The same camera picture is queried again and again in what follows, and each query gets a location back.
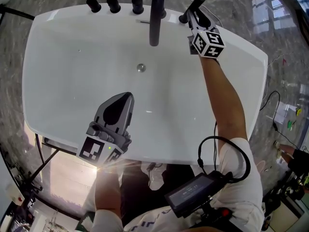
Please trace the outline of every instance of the red button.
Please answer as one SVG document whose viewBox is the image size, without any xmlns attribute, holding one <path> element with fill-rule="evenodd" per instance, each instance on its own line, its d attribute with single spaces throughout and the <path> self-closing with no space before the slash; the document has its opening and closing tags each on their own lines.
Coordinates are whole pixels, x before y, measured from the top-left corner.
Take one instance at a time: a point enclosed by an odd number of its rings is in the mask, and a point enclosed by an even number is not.
<svg viewBox="0 0 309 232">
<path fill-rule="evenodd" d="M 227 209 L 222 210 L 222 216 L 223 216 L 223 217 L 228 216 L 228 214 L 230 214 L 229 210 L 227 210 Z"/>
</svg>

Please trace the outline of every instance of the white sneaker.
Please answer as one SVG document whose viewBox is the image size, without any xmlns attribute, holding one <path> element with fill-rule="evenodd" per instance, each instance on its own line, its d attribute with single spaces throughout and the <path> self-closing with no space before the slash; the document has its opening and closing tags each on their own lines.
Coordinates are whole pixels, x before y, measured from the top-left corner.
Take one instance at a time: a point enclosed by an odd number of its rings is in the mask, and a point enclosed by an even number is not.
<svg viewBox="0 0 309 232">
<path fill-rule="evenodd" d="M 279 159 L 282 155 L 282 150 L 278 149 L 277 151 L 277 159 Z"/>
<path fill-rule="evenodd" d="M 274 141 L 274 146 L 276 149 L 280 149 L 280 143 L 278 141 Z"/>
</svg>

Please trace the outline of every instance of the faucet handle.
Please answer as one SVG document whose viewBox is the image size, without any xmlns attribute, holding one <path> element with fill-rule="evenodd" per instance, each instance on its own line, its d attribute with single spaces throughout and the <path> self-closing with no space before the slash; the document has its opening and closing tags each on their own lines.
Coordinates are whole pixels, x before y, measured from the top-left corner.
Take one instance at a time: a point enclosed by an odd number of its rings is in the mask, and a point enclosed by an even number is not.
<svg viewBox="0 0 309 232">
<path fill-rule="evenodd" d="M 144 12 L 143 0 L 132 0 L 133 13 L 140 15 Z"/>
<path fill-rule="evenodd" d="M 121 9 L 118 0 L 106 0 L 108 6 L 110 7 L 110 11 L 115 14 L 118 13 Z"/>
<path fill-rule="evenodd" d="M 162 14 L 161 14 L 161 19 L 165 18 L 166 17 L 166 11 L 165 9 L 163 8 L 163 11 L 162 11 Z"/>
<path fill-rule="evenodd" d="M 86 3 L 93 13 L 99 12 L 101 10 L 101 5 L 97 0 L 87 0 Z"/>
<path fill-rule="evenodd" d="M 196 11 L 204 2 L 205 0 L 194 0 L 189 8 L 183 13 L 183 15 L 181 15 L 178 19 L 181 23 L 186 24 L 188 22 L 188 16 L 187 16 L 187 12 L 188 10 L 191 10 L 192 12 Z"/>
</svg>

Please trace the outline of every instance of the gray marble surface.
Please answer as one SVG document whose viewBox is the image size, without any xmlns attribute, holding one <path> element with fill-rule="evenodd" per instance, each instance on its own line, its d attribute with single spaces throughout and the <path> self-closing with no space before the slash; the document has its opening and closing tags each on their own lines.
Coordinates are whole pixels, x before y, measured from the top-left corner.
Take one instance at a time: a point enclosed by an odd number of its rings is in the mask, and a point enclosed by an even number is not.
<svg viewBox="0 0 309 232">
<path fill-rule="evenodd" d="M 85 4 L 85 1 L 11 0 L 7 6 L 31 15 L 39 15 L 58 8 Z M 131 0 L 119 1 L 131 3 Z M 151 0 L 143 1 L 144 4 L 151 4 Z M 190 3 L 190 0 L 165 0 L 165 7 L 184 12 Z M 301 107 L 303 110 L 298 117 L 289 110 L 283 125 L 279 126 L 282 133 L 291 141 L 298 143 L 308 112 L 309 57 L 308 46 L 298 29 L 290 1 L 206 0 L 204 5 L 220 18 L 224 28 L 268 54 L 271 64 L 267 72 L 267 95 L 277 90 L 283 103 Z M 25 134 L 21 88 L 24 52 L 31 23 L 30 20 L 6 14 L 0 26 L 0 142 L 12 158 L 25 169 L 34 172 L 41 161 L 38 151 L 29 143 Z M 284 53 L 288 54 L 272 63 Z M 277 101 L 278 97 L 274 95 L 260 112 L 250 139 L 256 163 L 266 161 L 267 171 L 261 173 L 264 193 L 269 191 L 286 171 L 286 166 L 276 163 L 276 151 L 272 146 L 274 140 L 287 142 L 272 128 L 271 118 Z M 287 129 L 288 120 L 296 120 L 292 131 Z M 46 149 L 45 154 L 48 156 L 50 149 Z M 44 173 L 47 177 L 48 171 L 46 167 Z M 43 185 L 48 189 L 49 182 L 46 181 Z M 59 207 L 75 215 L 79 214 L 76 207 L 67 205 L 64 200 L 49 197 L 48 192 L 42 195 Z"/>
</svg>

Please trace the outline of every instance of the faucet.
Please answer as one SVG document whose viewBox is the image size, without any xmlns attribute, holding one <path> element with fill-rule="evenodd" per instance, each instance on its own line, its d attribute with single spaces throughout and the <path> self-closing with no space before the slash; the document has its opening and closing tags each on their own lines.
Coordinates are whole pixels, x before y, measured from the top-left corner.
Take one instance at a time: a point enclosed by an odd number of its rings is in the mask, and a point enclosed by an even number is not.
<svg viewBox="0 0 309 232">
<path fill-rule="evenodd" d="M 165 16 L 164 0 L 152 0 L 149 26 L 149 43 L 151 46 L 159 44 L 161 19 Z"/>
</svg>

